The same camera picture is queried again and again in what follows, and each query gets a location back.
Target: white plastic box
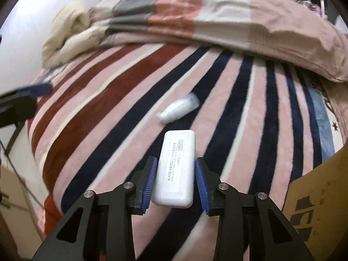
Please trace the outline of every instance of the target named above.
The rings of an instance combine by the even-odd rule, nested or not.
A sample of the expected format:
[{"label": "white plastic box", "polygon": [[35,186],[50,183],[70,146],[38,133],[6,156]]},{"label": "white plastic box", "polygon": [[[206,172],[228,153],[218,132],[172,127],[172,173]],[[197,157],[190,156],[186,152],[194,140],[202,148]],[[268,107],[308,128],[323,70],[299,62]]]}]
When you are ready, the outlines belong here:
[{"label": "white plastic box", "polygon": [[194,194],[196,135],[172,130],[164,135],[151,201],[158,206],[189,208]]}]

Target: metal screw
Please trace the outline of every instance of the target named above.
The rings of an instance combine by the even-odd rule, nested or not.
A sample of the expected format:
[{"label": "metal screw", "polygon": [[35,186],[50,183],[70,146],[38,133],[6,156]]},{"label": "metal screw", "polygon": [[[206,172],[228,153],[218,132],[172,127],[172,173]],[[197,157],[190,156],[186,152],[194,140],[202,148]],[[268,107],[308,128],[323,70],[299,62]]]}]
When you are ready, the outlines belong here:
[{"label": "metal screw", "polygon": [[132,182],[125,182],[123,184],[123,187],[126,188],[126,189],[130,189],[134,186],[134,184]]},{"label": "metal screw", "polygon": [[219,188],[220,188],[221,190],[226,190],[226,189],[228,188],[228,184],[222,182],[222,183],[219,184]]},{"label": "metal screw", "polygon": [[86,190],[85,193],[84,193],[84,197],[86,198],[90,198],[94,195],[94,192],[91,191],[91,190]]},{"label": "metal screw", "polygon": [[258,198],[260,198],[261,200],[265,200],[267,198],[267,194],[263,193],[263,192],[259,192],[258,193]]}]

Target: triangular cutout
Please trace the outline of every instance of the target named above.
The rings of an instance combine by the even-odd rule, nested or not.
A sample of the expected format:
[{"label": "triangular cutout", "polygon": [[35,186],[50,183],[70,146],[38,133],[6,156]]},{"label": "triangular cutout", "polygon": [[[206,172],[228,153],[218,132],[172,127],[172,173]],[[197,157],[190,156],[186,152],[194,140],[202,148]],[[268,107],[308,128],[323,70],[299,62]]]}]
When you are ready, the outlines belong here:
[{"label": "triangular cutout", "polygon": [[269,223],[271,225],[273,241],[276,244],[292,241],[291,234],[276,216],[272,209],[267,210]]},{"label": "triangular cutout", "polygon": [[74,214],[72,214],[71,218],[57,234],[57,239],[70,243],[74,243],[76,241],[83,211],[83,208],[80,207],[75,211]]}]

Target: product label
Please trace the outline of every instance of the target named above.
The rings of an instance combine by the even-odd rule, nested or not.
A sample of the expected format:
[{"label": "product label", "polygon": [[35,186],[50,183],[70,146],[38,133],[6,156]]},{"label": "product label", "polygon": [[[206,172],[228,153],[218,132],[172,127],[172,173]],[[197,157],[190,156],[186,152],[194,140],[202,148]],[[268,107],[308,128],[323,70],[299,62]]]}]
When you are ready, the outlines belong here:
[{"label": "product label", "polygon": [[174,135],[172,137],[163,181],[163,191],[172,193],[180,191],[184,138],[185,135]]}]

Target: brown stripe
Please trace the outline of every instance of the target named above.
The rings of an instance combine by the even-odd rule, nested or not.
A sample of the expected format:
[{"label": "brown stripe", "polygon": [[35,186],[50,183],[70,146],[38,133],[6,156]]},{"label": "brown stripe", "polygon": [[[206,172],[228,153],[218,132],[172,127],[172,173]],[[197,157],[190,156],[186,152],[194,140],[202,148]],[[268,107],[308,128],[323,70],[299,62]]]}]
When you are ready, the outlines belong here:
[{"label": "brown stripe", "polygon": [[39,140],[43,133],[45,132],[47,126],[55,116],[55,114],[62,108],[72,97],[79,93],[86,85],[103,69],[110,66],[112,63],[124,57],[126,54],[132,52],[133,50],[139,48],[141,45],[128,45],[110,55],[106,59],[98,62],[89,68],[79,79],[73,82],[70,87],[62,94],[62,96],[52,104],[52,106],[47,110],[42,119],[38,122],[35,130],[33,132],[33,137],[31,140],[32,150],[35,154],[36,148],[38,146]]},{"label": "brown stripe", "polygon": [[51,146],[42,177],[50,193],[63,166],[82,140],[134,87],[159,69],[186,45],[164,45],[115,78],[102,93],[83,107]]},{"label": "brown stripe", "polygon": [[[95,53],[93,53],[92,55],[90,55],[86,60],[84,60],[83,62],[79,63],[76,67],[74,67],[65,77],[63,77],[63,79],[57,83],[57,85],[53,88],[52,93],[48,96],[44,96],[41,98],[41,100],[38,103],[38,109],[37,111],[39,111],[41,109],[41,107],[48,101],[48,99],[57,92],[57,90],[72,76],[74,76],[80,69],[82,69],[87,63],[89,63],[91,60],[95,59],[96,57],[98,57],[99,55],[101,55],[102,53],[104,53],[106,51],[106,49],[103,50],[99,50]],[[33,119],[28,121],[28,132],[30,130],[31,124],[33,123]]]}]

